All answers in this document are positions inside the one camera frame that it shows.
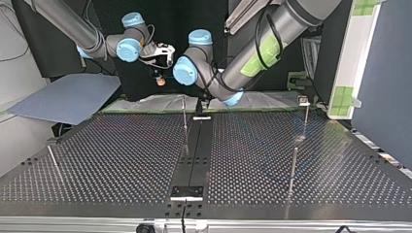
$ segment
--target black cable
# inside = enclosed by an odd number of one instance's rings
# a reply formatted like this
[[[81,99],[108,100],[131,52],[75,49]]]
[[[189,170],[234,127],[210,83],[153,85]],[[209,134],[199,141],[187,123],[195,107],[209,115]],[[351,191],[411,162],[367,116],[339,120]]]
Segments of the black cable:
[[[305,60],[303,60],[303,65],[305,66],[305,70],[308,71],[308,73],[307,73],[307,75],[308,75],[307,79],[309,79],[309,81],[312,83],[312,87],[313,87],[313,89],[315,90],[316,95],[318,95],[318,97],[319,97],[319,99],[321,100],[322,104],[323,104],[323,105],[325,106],[325,108],[328,110],[328,107],[327,107],[326,102],[324,101],[324,99],[322,99],[322,96],[319,94],[318,89],[317,89],[316,86],[315,86],[315,82],[312,80],[312,77],[311,77],[310,74],[309,74],[308,64],[306,63]]]
[[[269,0],[269,1],[266,3],[266,5],[264,6],[263,10],[261,11],[261,13],[260,13],[260,15],[259,15],[259,17],[258,17],[258,19],[257,19],[257,27],[256,27],[256,30],[255,30],[255,46],[256,46],[256,49],[257,49],[257,57],[258,57],[261,65],[262,65],[266,70],[270,69],[270,67],[264,62],[263,57],[262,57],[261,52],[260,52],[260,44],[259,44],[259,43],[260,43],[260,35],[259,35],[259,31],[260,31],[260,26],[261,26],[261,22],[262,22],[263,16],[264,16],[264,14],[266,13],[266,11],[267,11],[267,9],[269,8],[269,6],[270,6],[270,4],[272,3],[272,1],[273,1],[273,0]],[[269,23],[269,26],[270,26],[270,29],[272,30],[273,35],[275,36],[276,41],[277,41],[277,43],[278,43],[278,45],[279,45],[279,53],[276,55],[276,58],[277,58],[278,60],[280,60],[281,57],[282,57],[282,55],[283,55],[283,51],[284,51],[284,46],[283,46],[282,38],[280,37],[279,32],[278,32],[277,29],[276,29],[276,26],[275,26],[275,23],[274,23],[273,20],[272,20],[272,17],[271,17],[269,14],[267,14],[267,15],[266,15],[266,19],[267,19],[267,21],[268,21],[268,23]],[[250,80],[242,89],[233,89],[233,88],[229,87],[229,86],[224,82],[223,77],[222,77],[222,74],[220,74],[219,71],[218,71],[218,66],[217,66],[216,64],[211,64],[211,65],[212,65],[213,68],[215,68],[215,71],[214,71],[214,75],[213,75],[212,79],[210,80],[210,82],[211,82],[213,79],[217,79],[218,82],[219,82],[219,84],[220,84],[221,86],[223,86],[225,89],[227,89],[228,91],[231,91],[231,92],[242,92],[242,91],[251,89],[251,88],[260,80],[260,78],[263,77],[263,74],[264,74],[264,72],[263,72],[263,73],[261,73],[258,77],[255,77],[255,78],[253,78],[252,80]]]
[[[261,63],[261,65],[266,68],[266,70],[269,69],[269,67],[266,65],[266,63],[263,60],[263,57],[261,56],[260,53],[260,25],[261,25],[261,20],[263,19],[264,14],[266,13],[267,8],[270,6],[270,3],[272,3],[272,0],[267,1],[266,5],[264,6],[263,10],[261,10],[260,15],[258,16],[257,19],[257,27],[255,28],[255,47],[257,49],[257,57]]]
[[[183,213],[182,213],[182,232],[186,233],[186,225],[185,225],[185,211],[186,211],[186,201],[185,201],[185,206],[183,207]]]
[[[341,233],[343,230],[347,230],[349,233],[356,233],[355,231],[351,231],[348,226],[340,226],[339,229],[337,229],[336,233]]]
[[[92,63],[94,63],[96,66],[100,67],[100,73],[103,73],[103,71],[105,71],[106,73],[108,73],[109,75],[113,76],[115,73],[112,73],[110,71],[108,71],[106,68],[104,68],[102,66],[102,64],[100,64],[100,62],[93,60],[93,59],[88,59],[88,61],[91,61]]]
[[[88,6],[90,5],[90,2],[91,2],[91,0],[86,0],[85,6],[83,7],[83,10],[82,10],[82,17],[85,16],[86,11],[88,10]]]
[[[261,26],[261,21],[263,20],[263,16],[264,16],[264,14],[266,13],[266,11],[267,11],[267,9],[269,8],[269,6],[270,6],[270,4],[272,3],[272,1],[273,1],[273,0],[267,1],[266,5],[264,6],[263,10],[261,11],[261,13],[260,13],[260,15],[259,15],[259,17],[258,17],[258,19],[257,19],[257,27],[256,27],[256,30],[255,30],[255,46],[256,46],[256,49],[257,49],[257,57],[258,57],[261,65],[262,65],[266,70],[268,70],[270,67],[264,62],[263,57],[262,57],[261,52],[260,52],[260,26]],[[277,57],[277,59],[280,59],[280,58],[282,57],[283,50],[284,50],[282,38],[281,38],[281,36],[279,35],[279,33],[278,33],[277,29],[276,29],[276,26],[275,26],[275,23],[274,23],[273,20],[272,20],[272,17],[271,17],[269,14],[267,14],[267,15],[266,15],[266,19],[267,19],[267,22],[269,23],[270,29],[271,29],[272,32],[273,32],[273,35],[274,35],[275,38],[276,38],[276,41],[278,42],[278,45],[279,45],[279,53],[277,54],[276,57]]]
[[[191,64],[193,64],[194,68],[196,68],[196,70],[198,71],[198,74],[200,76],[200,79],[202,80],[202,83],[203,83],[203,86],[204,86],[204,91],[206,91],[206,93],[211,96],[209,88],[208,88],[209,86],[207,85],[206,80],[205,80],[202,72],[197,67],[196,63],[194,63],[193,60],[191,60],[191,58],[189,56],[185,55],[185,54],[182,54],[182,57],[187,58],[191,62]]]
[[[24,51],[24,53],[22,53],[22,54],[20,54],[20,55],[18,55],[18,56],[15,56],[15,57],[10,57],[10,58],[7,58],[7,59],[2,59],[2,60],[0,60],[0,62],[11,61],[11,60],[19,59],[19,58],[25,56],[25,55],[28,53],[28,50],[29,50],[29,46],[26,47],[26,50]]]
[[[276,55],[276,59],[279,60],[281,59],[283,55],[283,50],[284,50],[282,38],[281,38],[281,35],[279,35],[278,30],[276,29],[276,26],[272,20],[272,17],[270,17],[269,14],[266,14],[266,19],[269,22],[270,29],[272,29],[273,35],[275,36],[276,41],[278,42],[278,45],[279,45],[279,53]]]
[[[321,95],[320,95],[319,92],[318,92],[318,89],[317,89],[316,86],[315,86],[315,82],[313,82],[312,78],[310,78],[310,77],[307,77],[307,79],[310,80],[310,82],[312,83],[312,87],[313,87],[313,89],[314,89],[315,92],[316,92],[316,95],[318,95],[318,97],[319,97],[319,99],[321,100],[322,104],[323,104],[323,105],[325,106],[325,108],[328,110],[327,104],[326,104],[325,101],[322,99]]]

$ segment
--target white wall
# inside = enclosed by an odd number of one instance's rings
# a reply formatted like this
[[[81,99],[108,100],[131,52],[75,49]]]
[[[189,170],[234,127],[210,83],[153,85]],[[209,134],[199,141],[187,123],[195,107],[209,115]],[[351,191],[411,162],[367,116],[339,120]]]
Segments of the white wall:
[[[10,0],[0,0],[10,6]],[[16,16],[1,10],[18,26]],[[0,60],[19,56],[27,44],[0,14]],[[52,123],[7,114],[6,110],[22,98],[46,86],[29,51],[11,61],[0,61],[0,176],[26,157],[39,151],[52,136]]]

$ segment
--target metal bracket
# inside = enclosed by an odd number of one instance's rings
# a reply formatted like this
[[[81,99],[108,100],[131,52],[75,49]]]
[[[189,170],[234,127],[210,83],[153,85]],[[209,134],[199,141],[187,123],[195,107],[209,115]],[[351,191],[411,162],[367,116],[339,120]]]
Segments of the metal bracket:
[[[174,186],[171,201],[203,201],[202,186]]]
[[[271,5],[281,5],[285,0],[273,0]],[[236,9],[224,24],[224,33],[234,35],[246,22],[257,14],[267,1],[261,0],[243,0],[240,1]]]
[[[195,233],[208,233],[209,232],[209,225],[207,224],[206,220],[199,220],[196,223],[196,228],[194,230]]]

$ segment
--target wire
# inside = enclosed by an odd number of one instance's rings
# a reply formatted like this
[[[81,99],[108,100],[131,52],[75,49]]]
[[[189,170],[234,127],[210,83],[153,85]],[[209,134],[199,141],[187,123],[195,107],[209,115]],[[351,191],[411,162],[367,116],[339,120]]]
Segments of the wire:
[[[85,16],[87,21],[89,21],[89,19],[88,19],[88,9],[90,8],[90,4],[91,4],[91,0],[87,0],[86,7],[84,8],[84,11],[82,12],[82,16]]]
[[[182,232],[183,232],[183,233],[186,233],[186,225],[185,225],[186,203],[187,203],[187,201],[185,201],[185,206],[183,207],[183,213],[182,213],[182,219],[181,219],[181,222],[182,222]]]
[[[341,233],[343,232],[343,230],[347,230],[349,233],[356,233],[355,231],[351,231],[351,229],[349,229],[349,227],[346,225],[340,226],[339,229],[337,229],[336,233]]]
[[[103,65],[93,59],[88,59],[88,61],[91,61],[92,63],[94,63],[96,66],[100,67],[100,73],[103,73],[103,71],[105,71],[106,73],[108,73],[109,75],[113,76],[115,73],[108,71],[106,68],[103,67]]]
[[[325,106],[325,108],[328,110],[327,104],[326,104],[325,101],[322,99],[321,95],[320,95],[319,92],[318,92],[318,89],[317,89],[316,86],[315,86],[315,82],[314,82],[310,77],[308,77],[308,79],[309,79],[310,82],[312,83],[312,86],[313,86],[313,89],[314,89],[315,92],[316,92],[316,95],[318,95],[318,97],[319,97],[319,99],[321,100],[322,104],[323,104],[323,105]]]
[[[145,43],[145,45],[148,45],[152,41],[152,38],[154,37],[154,34],[155,34],[155,26],[153,24],[149,24],[147,26],[148,30],[149,30],[149,27],[152,28],[152,33],[151,33],[151,36],[149,37],[149,40]]]
[[[308,64],[306,62],[306,59],[303,59],[303,65],[305,66],[305,70],[307,71],[306,76],[309,79],[309,81],[312,83],[312,87],[316,92],[316,95],[318,95],[319,99],[321,100],[322,104],[325,106],[325,108],[328,110],[327,104],[324,101],[324,99],[322,98],[322,96],[319,94],[318,89],[315,86],[315,82],[313,81],[311,75],[309,74],[309,68],[308,68]]]
[[[256,49],[257,49],[257,57],[258,57],[261,65],[266,70],[268,70],[270,67],[266,64],[266,62],[264,62],[263,56],[261,55],[261,52],[260,52],[260,26],[261,26],[261,21],[263,20],[263,16],[266,13],[266,11],[269,8],[272,1],[273,0],[267,1],[266,5],[264,6],[263,10],[261,11],[260,16],[258,17],[258,20],[257,20],[257,27],[256,27],[256,30],[255,30],[255,46],[256,46]],[[283,50],[284,50],[282,39],[281,39],[277,29],[276,29],[276,26],[275,26],[275,23],[272,20],[272,17],[270,17],[270,15],[267,14],[266,19],[269,23],[270,29],[272,30],[272,32],[273,32],[273,34],[276,38],[276,41],[278,42],[279,53],[277,54],[277,58],[280,59],[281,56],[282,56]]]
[[[0,2],[0,7],[5,7],[7,9],[9,9],[13,14],[15,14],[15,10],[13,9],[12,6],[9,6],[8,4],[4,3],[4,2]],[[12,29],[14,29],[16,31],[16,33],[25,41],[24,35],[18,30],[18,28],[13,24],[12,20],[6,15],[6,13],[0,9],[0,13],[1,15],[6,19],[6,21],[10,24],[10,26],[12,27]],[[24,52],[20,55],[14,56],[14,57],[10,57],[10,58],[5,58],[5,59],[0,59],[0,62],[5,62],[5,61],[11,61],[11,60],[16,60],[19,59],[23,56],[25,56],[27,53],[29,52],[29,46],[27,44],[26,49],[24,50]]]
[[[33,12],[38,13],[38,12],[37,12],[37,8],[36,8],[36,2],[35,2],[34,0],[31,0],[31,5],[30,5],[30,7],[31,7],[31,10],[32,10]]]
[[[257,26],[256,26],[256,30],[255,30],[255,47],[256,47],[256,50],[257,50],[257,57],[258,57],[261,65],[265,68],[265,71],[269,70],[270,67],[264,62],[263,57],[262,57],[261,52],[260,52],[260,44],[259,44],[259,43],[260,43],[260,26],[261,26],[261,23],[262,23],[262,20],[263,20],[263,16],[264,16],[264,14],[267,12],[267,10],[268,10],[268,8],[270,7],[270,4],[272,3],[272,1],[273,1],[273,0],[267,1],[266,5],[264,6],[263,10],[261,11],[261,13],[260,13],[260,15],[259,15],[259,17],[258,17],[258,19],[257,19]],[[272,19],[272,17],[270,16],[270,14],[266,14],[266,19],[267,19],[267,21],[268,21],[268,23],[269,23],[269,26],[270,26],[270,29],[272,30],[272,32],[273,32],[273,34],[274,34],[274,36],[275,36],[275,39],[276,39],[276,41],[277,41],[277,43],[278,43],[278,45],[279,45],[279,53],[276,55],[276,58],[277,58],[278,60],[280,60],[281,57],[282,57],[282,55],[283,55],[283,51],[284,51],[284,46],[283,46],[282,38],[281,38],[281,36],[279,35],[279,32],[277,31],[276,26],[275,26],[275,23],[273,22],[273,19]],[[260,80],[260,78],[263,77],[263,75],[264,75],[264,72],[262,72],[262,73],[260,73],[260,75],[259,75],[258,77],[255,77],[255,78],[253,78],[252,80],[250,80],[243,88],[241,88],[241,89],[233,89],[233,88],[229,87],[229,86],[224,82],[223,77],[222,77],[222,74],[219,73],[219,71],[218,71],[218,66],[217,66],[217,64],[215,63],[215,64],[211,64],[211,65],[212,65],[213,68],[215,68],[215,71],[213,71],[213,72],[214,72],[214,75],[213,75],[213,77],[212,77],[211,80],[217,79],[218,82],[219,82],[219,84],[220,84],[221,86],[223,86],[226,90],[231,91],[231,92],[242,92],[242,91],[245,91],[245,90],[250,90],[252,87],[255,86],[255,84],[256,84],[256,83]]]
[[[91,0],[86,0],[85,6],[83,7],[82,10],[82,17],[86,16],[86,12],[88,11],[88,7],[90,6]]]

